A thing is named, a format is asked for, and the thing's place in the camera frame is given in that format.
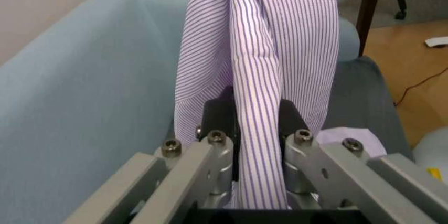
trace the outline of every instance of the gray carpet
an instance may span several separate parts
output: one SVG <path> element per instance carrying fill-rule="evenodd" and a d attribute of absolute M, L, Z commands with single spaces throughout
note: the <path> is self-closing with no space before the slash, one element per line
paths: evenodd
<path fill-rule="evenodd" d="M 408 15 L 405 20 L 395 20 L 397 0 L 378 0 L 372 28 L 448 19 L 448 0 L 406 0 Z M 356 24 L 361 0 L 347 0 L 339 5 L 339 13 Z"/>

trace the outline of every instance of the wooden chair leg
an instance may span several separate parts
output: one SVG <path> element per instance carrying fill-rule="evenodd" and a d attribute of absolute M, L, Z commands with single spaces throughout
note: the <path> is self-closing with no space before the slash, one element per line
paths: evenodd
<path fill-rule="evenodd" d="M 372 24 L 377 3 L 378 0 L 362 0 L 361 2 L 358 21 L 356 22 L 356 29 L 358 30 L 360 40 L 359 57 L 364 53 L 367 36 L 369 35 L 370 25 Z"/>

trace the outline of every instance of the black plastic part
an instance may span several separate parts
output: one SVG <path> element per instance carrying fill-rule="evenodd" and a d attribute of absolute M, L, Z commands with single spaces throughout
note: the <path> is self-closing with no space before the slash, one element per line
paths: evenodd
<path fill-rule="evenodd" d="M 286 138 L 296 130 L 302 129 L 308 130 L 308 127 L 297 111 L 294 103 L 282 99 L 279 107 L 279 140 L 282 157 L 284 155 Z M 204 104 L 199 141 L 213 130 L 223 131 L 233 141 L 232 179 L 238 181 L 238 157 L 240 153 L 241 132 L 232 86 L 225 87 L 218 98 L 209 100 Z"/>
<path fill-rule="evenodd" d="M 370 223 L 359 210 L 225 210 L 192 208 L 184 224 Z"/>

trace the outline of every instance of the wooden floor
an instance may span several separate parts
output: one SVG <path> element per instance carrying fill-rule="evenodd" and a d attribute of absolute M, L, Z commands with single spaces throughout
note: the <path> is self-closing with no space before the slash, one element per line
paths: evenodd
<path fill-rule="evenodd" d="M 408 86 L 448 67 L 448 47 L 427 48 L 424 41 L 448 36 L 448 20 L 372 29 L 364 54 L 380 67 L 397 102 Z M 397 107 L 409 143 L 448 125 L 448 71 L 408 91 Z"/>

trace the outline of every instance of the light blue cushion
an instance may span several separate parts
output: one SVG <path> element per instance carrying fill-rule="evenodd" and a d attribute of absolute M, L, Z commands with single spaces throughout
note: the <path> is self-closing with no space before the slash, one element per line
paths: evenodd
<path fill-rule="evenodd" d="M 87 0 L 0 68 L 0 222 L 60 223 L 168 131 L 187 0 Z"/>

